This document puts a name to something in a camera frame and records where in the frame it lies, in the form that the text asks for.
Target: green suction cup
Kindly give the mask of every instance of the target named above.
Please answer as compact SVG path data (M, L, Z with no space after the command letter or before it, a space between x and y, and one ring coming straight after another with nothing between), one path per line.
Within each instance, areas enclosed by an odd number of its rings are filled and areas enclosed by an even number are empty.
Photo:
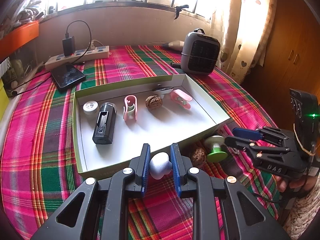
M220 146L224 144L224 138L220 135L214 135L204 141L204 145L211 149L207 155L207 161L217 163L228 157L228 153L221 151Z

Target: charger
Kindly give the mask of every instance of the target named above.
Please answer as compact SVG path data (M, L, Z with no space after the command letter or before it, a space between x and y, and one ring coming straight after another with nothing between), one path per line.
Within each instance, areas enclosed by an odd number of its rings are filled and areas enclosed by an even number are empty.
M63 53L65 56L71 56L76 51L75 37L69 37L69 33L66 32L66 38L62 40Z

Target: blue gripper pad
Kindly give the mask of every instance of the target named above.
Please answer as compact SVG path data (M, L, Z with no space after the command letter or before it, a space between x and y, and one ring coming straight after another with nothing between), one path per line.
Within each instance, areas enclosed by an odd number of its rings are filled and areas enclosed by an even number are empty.
M259 131L243 129L243 128L234 128L232 133L236 137L240 137L243 139L258 141L262 140L262 135Z
M141 193L143 197L147 192L150 159L151 159L150 145L148 145L147 154L146 154L146 158L145 158L145 162L142 170L142 177L141 177L141 182L142 182Z
M172 170L173 170L173 181L174 181L174 188L178 197L181 196L181 183L180 183L180 172L178 168L178 162L176 158L176 154L174 152L173 144L170 147L170 159L172 163Z

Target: cabinet handle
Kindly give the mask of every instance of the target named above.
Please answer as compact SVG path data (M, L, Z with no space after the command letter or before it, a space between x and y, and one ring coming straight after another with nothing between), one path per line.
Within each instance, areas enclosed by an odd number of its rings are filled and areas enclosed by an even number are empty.
M292 54L293 54L293 49L291 50L291 52L290 52L290 54L289 54L288 60L291 60Z
M293 64L296 64L297 58L298 58L299 54L297 53L296 57L294 58Z

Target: silver screw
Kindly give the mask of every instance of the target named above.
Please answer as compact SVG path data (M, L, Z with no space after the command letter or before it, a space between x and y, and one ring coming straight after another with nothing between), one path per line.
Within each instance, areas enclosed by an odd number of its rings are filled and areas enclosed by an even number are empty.
M124 169L122 170L122 172L123 172L124 174L130 174L130 173L132 173L132 169L131 169L131 168L124 168Z
M192 167L192 168L189 169L189 172L192 173L192 174L197 174L197 173L199 173L199 169L196 168L196 167Z
M235 183L236 181L237 181L237 179L234 176L227 177L227 182L229 182L229 183Z
M87 178L86 180L85 180L85 183L87 184L87 185L92 185L93 183L95 183L96 182L96 179L95 178Z

